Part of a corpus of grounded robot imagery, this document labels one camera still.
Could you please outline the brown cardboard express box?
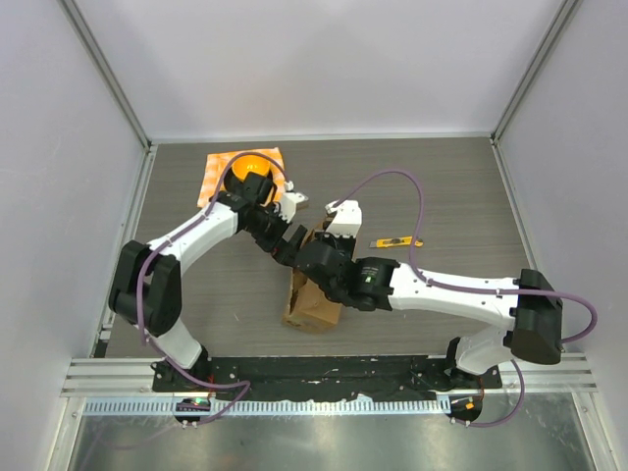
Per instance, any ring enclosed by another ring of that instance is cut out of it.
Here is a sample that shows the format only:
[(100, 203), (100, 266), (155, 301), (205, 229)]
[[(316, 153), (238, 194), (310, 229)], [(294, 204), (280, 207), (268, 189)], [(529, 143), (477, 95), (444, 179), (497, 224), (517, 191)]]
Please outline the brown cardboard express box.
[(291, 270), (288, 304), (282, 316), (284, 325), (307, 334), (324, 334), (338, 325), (341, 309), (305, 275)]

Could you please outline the yellow utility knife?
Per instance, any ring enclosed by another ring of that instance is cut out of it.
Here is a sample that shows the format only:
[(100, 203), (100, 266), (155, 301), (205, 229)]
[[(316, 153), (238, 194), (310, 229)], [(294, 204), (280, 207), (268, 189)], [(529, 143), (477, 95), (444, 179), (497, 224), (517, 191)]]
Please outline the yellow utility knife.
[(369, 243), (369, 247), (377, 248), (377, 249), (404, 247), (404, 246), (410, 246), (412, 241), (414, 242), (414, 245), (416, 247), (421, 247), (424, 245), (423, 240), (420, 238), (413, 240), (411, 236), (403, 236), (403, 237), (378, 238), (376, 240), (371, 241)]

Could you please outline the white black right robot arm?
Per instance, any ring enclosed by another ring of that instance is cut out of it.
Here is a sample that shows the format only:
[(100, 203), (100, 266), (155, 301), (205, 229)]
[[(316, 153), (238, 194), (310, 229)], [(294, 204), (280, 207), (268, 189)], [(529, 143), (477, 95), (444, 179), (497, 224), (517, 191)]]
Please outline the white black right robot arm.
[(466, 387), (510, 360), (561, 360), (562, 302), (537, 271), (502, 279), (422, 272), (394, 259), (353, 259), (327, 235), (306, 242), (293, 267), (328, 300), (359, 311), (426, 310), (486, 324), (450, 341), (435, 384), (441, 391)]

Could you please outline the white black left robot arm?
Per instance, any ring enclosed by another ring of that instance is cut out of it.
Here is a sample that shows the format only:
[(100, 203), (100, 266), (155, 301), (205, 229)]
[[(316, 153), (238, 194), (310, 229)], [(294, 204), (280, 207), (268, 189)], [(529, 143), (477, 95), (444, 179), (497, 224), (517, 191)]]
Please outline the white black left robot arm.
[(269, 178), (248, 174), (238, 188), (218, 191), (197, 215), (168, 234), (148, 243), (131, 240), (121, 250), (109, 308), (165, 355), (187, 391), (207, 384), (210, 360), (183, 323), (183, 275), (211, 248), (241, 231), (288, 266), (306, 230), (298, 227), (289, 240), (284, 234), (308, 198), (288, 182), (280, 200), (272, 202), (269, 197), (276, 189)]

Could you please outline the orange bowl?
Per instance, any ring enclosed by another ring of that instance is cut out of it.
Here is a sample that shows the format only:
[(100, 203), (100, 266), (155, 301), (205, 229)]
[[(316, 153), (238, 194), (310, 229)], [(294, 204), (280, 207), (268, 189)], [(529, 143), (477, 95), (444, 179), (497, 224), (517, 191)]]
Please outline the orange bowl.
[(234, 161), (231, 170), (243, 182), (249, 174), (267, 177), (271, 173), (271, 163), (263, 155), (245, 153)]

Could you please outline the orange checkered cloth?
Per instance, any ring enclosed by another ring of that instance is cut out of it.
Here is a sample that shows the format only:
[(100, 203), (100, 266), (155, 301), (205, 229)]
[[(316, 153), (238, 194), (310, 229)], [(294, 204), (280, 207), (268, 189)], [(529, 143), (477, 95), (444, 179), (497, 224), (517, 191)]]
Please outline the orange checkered cloth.
[[(271, 173), (267, 176), (269, 180), (275, 185), (265, 204), (269, 205), (271, 202), (278, 202), (284, 192), (284, 183), (286, 178), (283, 170), (285, 169), (283, 155), (278, 147), (275, 148), (261, 148), (247, 150), (246, 153), (253, 153), (257, 155), (263, 155), (271, 163)], [(197, 198), (197, 207), (205, 207), (214, 193), (216, 192), (216, 185), (220, 176), (225, 171), (227, 164), (239, 154), (239, 151), (213, 153), (208, 154), (205, 164), (205, 173), (201, 184), (201, 189)]]

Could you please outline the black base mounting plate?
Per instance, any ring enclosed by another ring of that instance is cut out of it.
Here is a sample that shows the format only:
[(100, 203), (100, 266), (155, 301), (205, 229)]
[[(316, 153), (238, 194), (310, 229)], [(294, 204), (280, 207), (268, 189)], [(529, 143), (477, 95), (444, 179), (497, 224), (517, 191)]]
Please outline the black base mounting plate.
[(376, 402), (433, 399), (453, 390), (497, 390), (499, 370), (477, 378), (428, 355), (214, 357), (201, 380), (250, 383), (249, 401), (338, 402), (361, 394)]

